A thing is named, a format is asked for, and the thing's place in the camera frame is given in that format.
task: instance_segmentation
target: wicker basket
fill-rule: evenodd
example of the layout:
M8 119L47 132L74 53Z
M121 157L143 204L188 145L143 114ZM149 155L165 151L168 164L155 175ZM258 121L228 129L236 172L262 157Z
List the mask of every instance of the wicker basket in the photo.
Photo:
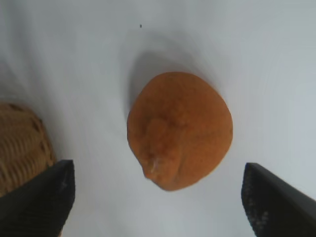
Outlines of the wicker basket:
M42 121L24 106L0 103L0 197L55 163Z

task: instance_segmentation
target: orange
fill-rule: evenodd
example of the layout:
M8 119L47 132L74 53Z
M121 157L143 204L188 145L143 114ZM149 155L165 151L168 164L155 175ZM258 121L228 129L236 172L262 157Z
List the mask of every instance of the orange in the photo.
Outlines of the orange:
M127 139L145 176L164 190L199 181L221 162L233 138L221 96L201 78L181 72L153 78L128 115Z

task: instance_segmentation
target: white table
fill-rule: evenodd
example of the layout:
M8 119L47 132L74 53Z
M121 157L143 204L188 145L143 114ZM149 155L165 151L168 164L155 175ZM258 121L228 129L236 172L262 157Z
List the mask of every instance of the white table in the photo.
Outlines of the white table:
M14 74L1 88L75 161L63 237L253 237L248 161L316 198L315 23L314 0L0 0L0 60ZM144 83L170 70L208 80L234 121L218 168L172 193L143 177L125 125Z

